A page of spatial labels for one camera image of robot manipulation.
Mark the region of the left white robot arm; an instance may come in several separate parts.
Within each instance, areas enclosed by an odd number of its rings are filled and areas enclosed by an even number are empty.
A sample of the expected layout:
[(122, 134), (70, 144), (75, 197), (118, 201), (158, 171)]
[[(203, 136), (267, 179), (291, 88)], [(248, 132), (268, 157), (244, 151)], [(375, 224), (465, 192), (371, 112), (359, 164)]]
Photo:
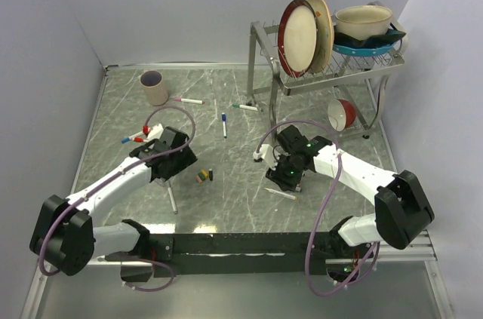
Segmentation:
[(79, 273), (91, 259), (124, 253), (149, 259), (153, 248), (149, 230), (133, 221), (101, 226), (100, 221), (122, 199), (153, 181), (167, 182), (197, 160), (188, 134), (172, 127), (155, 133), (130, 152), (105, 177), (67, 198), (49, 197), (35, 224), (30, 250), (65, 275)]

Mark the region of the yellow cap marker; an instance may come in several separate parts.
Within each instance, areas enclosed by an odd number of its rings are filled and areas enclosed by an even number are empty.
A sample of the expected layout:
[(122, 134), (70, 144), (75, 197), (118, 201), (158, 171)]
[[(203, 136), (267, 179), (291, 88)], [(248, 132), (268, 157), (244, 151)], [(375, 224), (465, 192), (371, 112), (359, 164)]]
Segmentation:
[(272, 195), (277, 195), (277, 196), (280, 196), (280, 197), (283, 197), (283, 198), (288, 198), (288, 199), (291, 199), (292, 201), (297, 201), (297, 199), (298, 199), (295, 195), (291, 195), (291, 194), (281, 192), (281, 191), (278, 191), (278, 190), (275, 190), (275, 189), (265, 188), (265, 190)]

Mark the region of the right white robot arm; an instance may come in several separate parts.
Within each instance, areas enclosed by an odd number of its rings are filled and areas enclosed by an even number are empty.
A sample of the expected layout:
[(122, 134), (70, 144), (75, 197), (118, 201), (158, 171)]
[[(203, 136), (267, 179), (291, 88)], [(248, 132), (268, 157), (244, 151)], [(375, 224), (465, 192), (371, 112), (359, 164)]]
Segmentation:
[(378, 168), (323, 136), (306, 138), (292, 124), (278, 133), (276, 141), (282, 153), (262, 142), (253, 158), (266, 163), (266, 178), (282, 191), (295, 191), (310, 170), (349, 187), (374, 207), (373, 213), (349, 217), (336, 226), (330, 239), (336, 256), (347, 257), (358, 245), (377, 241), (403, 250), (435, 218), (419, 179), (409, 170), (395, 173)]

